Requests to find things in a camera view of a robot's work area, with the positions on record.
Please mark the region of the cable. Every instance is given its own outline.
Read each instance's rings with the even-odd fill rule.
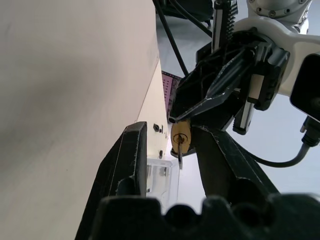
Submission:
[[[199,22],[194,16],[192,16],[188,11],[186,11],[177,0],[170,0],[171,4],[181,13],[186,19],[204,31],[210,38],[212,38],[212,32],[206,28],[201,22]]]
[[[161,6],[160,6],[160,3],[159,3],[159,0],[152,0],[153,1],[153,4],[154,4],[154,7],[155,7],[155,10],[157,11],[158,15],[159,15],[159,18],[160,18],[160,21],[163,25],[163,28],[165,30],[165,33],[170,41],[170,44],[172,46],[172,49],[174,51],[174,54],[176,56],[176,59],[178,60],[179,62],[179,65],[184,73],[185,76],[189,75],[189,72],[186,68],[186,65],[184,63],[184,60],[182,59],[181,57],[181,54],[179,52],[179,49],[178,49],[178,46],[176,44],[176,41],[174,39],[174,36],[172,35],[171,31],[170,31],[170,28],[168,26],[168,23],[166,21],[166,17],[161,9]]]
[[[263,159],[257,157],[256,155],[253,155],[251,152],[248,152],[246,149],[244,149],[239,143],[237,143],[236,141],[234,141],[234,142],[240,151],[248,154],[257,163],[262,164],[262,165],[266,165],[268,167],[273,167],[273,168],[289,168],[294,165],[297,165],[298,163],[300,163],[302,161],[302,159],[305,158],[308,150],[310,149],[310,147],[307,144],[303,143],[300,148],[299,153],[297,154],[297,156],[294,159],[292,159],[290,161],[285,161],[285,162],[272,162],[272,161],[263,160]]]

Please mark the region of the transparent acrylic holder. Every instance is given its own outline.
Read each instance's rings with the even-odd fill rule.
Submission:
[[[179,173],[178,159],[147,159],[146,196],[158,199],[163,213],[177,202]]]

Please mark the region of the purple object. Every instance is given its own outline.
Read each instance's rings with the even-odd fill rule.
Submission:
[[[165,110],[168,111],[171,86],[172,86],[172,77],[162,74],[162,85],[163,85],[163,92],[164,92]]]
[[[176,88],[180,80],[181,80],[181,77],[162,71],[162,85],[163,85],[165,109],[166,109],[167,116],[171,111],[172,104],[174,102],[175,95],[176,95]]]

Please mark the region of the white panel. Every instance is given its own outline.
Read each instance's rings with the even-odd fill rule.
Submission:
[[[155,69],[137,121],[147,122],[147,155],[149,157],[159,156],[161,150],[165,155],[169,132],[160,61]],[[157,124],[163,132],[156,132],[153,128],[154,124]]]
[[[150,0],[0,2],[0,239],[74,239],[158,61]]]

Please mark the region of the gray background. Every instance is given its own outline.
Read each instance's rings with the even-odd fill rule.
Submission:
[[[238,1],[237,20],[248,16],[245,0]],[[320,1],[314,0],[309,11],[309,34],[320,35],[319,28]],[[210,38],[191,22],[174,17],[167,17],[172,34],[189,71],[195,67],[196,51],[210,42]],[[157,40],[163,71],[183,76],[166,33],[157,19]],[[285,162],[292,159],[302,144],[300,128],[306,116],[295,109],[286,96],[278,95],[268,111],[256,111],[253,115],[250,130],[241,136],[229,129],[229,133],[243,147],[253,154],[274,162]],[[290,168],[271,168],[262,166],[263,170],[282,193],[315,193],[320,194],[320,149],[312,148],[307,157],[297,166]],[[197,212],[205,197],[202,187],[197,156],[183,159],[183,170],[180,172],[178,202],[190,205]]]

